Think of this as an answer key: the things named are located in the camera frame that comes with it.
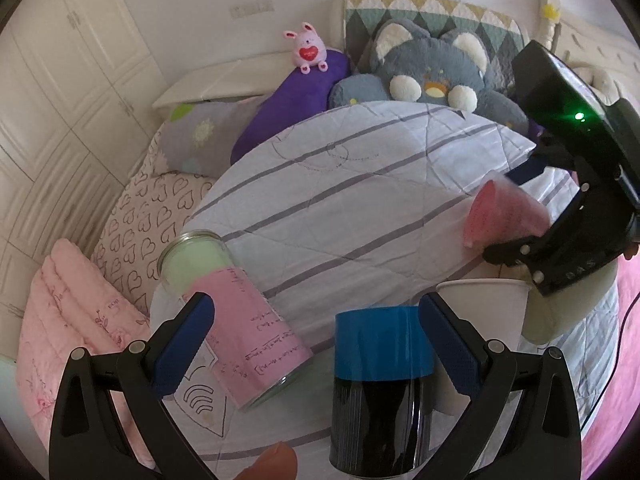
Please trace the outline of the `left hand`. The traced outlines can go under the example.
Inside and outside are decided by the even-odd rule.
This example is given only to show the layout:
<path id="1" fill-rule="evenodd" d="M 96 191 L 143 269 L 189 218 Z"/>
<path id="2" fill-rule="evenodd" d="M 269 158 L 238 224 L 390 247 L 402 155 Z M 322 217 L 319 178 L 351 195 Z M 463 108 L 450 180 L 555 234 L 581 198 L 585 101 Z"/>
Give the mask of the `left hand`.
<path id="1" fill-rule="evenodd" d="M 297 456 L 289 445 L 279 442 L 262 452 L 235 480 L 295 480 L 296 477 Z"/>

